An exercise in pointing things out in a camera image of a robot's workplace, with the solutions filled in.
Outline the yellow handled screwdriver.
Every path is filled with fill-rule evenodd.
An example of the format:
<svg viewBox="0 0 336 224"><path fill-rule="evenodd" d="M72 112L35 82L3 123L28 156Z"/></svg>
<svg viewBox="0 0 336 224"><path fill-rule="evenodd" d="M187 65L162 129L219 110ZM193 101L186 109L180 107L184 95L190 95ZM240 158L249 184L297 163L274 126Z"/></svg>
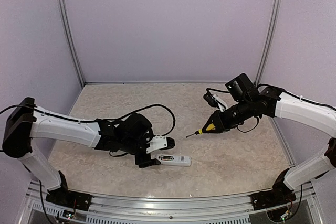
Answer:
<svg viewBox="0 0 336 224"><path fill-rule="evenodd" d="M215 126L213 123L211 123L211 124L209 124L209 125L204 126L204 127L201 128L201 129L198 129L198 130L195 131L194 133L192 133L192 134L190 134L190 135L187 135L186 138L189 138L189 137L191 137L191 136L193 136L193 135L204 134L204 133L207 133L207 132L212 131L212 130L215 130L215 129L216 129L216 126Z"/></svg>

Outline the white remote control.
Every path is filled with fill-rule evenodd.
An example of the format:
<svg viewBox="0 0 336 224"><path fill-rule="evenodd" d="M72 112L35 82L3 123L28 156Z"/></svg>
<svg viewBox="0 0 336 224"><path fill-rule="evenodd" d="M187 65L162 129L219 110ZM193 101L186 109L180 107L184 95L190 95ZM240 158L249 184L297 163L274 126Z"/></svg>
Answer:
<svg viewBox="0 0 336 224"><path fill-rule="evenodd" d="M162 156L162 154L158 154L156 156L156 159L158 159L161 162L161 165L165 165L165 166L190 167L191 163L192 163L192 159L189 156L164 155L164 156L173 156L174 161L172 161L172 162L161 161L160 160L161 156Z"/></svg>

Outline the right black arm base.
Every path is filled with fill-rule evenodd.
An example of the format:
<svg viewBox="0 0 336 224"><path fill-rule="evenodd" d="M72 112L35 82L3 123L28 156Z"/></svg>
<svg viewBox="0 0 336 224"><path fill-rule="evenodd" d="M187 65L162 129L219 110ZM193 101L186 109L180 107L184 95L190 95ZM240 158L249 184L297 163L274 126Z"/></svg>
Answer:
<svg viewBox="0 0 336 224"><path fill-rule="evenodd" d="M285 175L288 171L289 168L280 173L275 180L272 189L250 195L254 210L271 208L296 200L293 189L289 189L284 183Z"/></svg>

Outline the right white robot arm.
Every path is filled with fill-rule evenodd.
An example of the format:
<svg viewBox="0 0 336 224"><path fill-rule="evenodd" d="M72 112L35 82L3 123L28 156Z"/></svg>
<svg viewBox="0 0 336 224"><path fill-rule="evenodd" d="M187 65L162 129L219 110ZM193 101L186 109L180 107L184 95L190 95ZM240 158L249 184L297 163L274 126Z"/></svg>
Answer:
<svg viewBox="0 0 336 224"><path fill-rule="evenodd" d="M224 111L216 110L196 134L221 134L242 125L252 117L287 119L310 126L329 135L327 145L316 155L279 176L269 192L273 205L281 204L289 190L323 176L335 169L335 108L294 95L283 88L266 85L259 91L245 73L226 83L227 92L236 104Z"/></svg>

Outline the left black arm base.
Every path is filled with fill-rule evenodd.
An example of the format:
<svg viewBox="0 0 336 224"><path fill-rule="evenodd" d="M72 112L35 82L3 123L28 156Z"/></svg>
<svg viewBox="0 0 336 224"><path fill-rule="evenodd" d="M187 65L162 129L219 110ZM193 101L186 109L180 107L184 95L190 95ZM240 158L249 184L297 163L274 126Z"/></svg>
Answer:
<svg viewBox="0 0 336 224"><path fill-rule="evenodd" d="M55 205L72 208L74 210L88 211L92 195L68 189L64 174L61 171L58 173L61 179L60 187L55 190L47 190L48 194L46 196L46 201Z"/></svg>

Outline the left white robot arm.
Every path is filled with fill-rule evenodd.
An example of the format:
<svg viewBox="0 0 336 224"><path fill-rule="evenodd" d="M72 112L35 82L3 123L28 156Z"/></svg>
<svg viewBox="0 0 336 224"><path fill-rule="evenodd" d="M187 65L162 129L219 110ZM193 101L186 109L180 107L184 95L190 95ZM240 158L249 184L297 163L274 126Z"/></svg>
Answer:
<svg viewBox="0 0 336 224"><path fill-rule="evenodd" d="M52 114L36 106L33 98L25 98L12 108L14 111L6 121L2 150L7 156L21 161L64 206L73 201L74 195L67 189L61 173L37 148L34 138L56 139L112 153L144 154L147 158L167 146L167 138L154 135L152 124L138 113L130 114L124 121L83 121Z"/></svg>

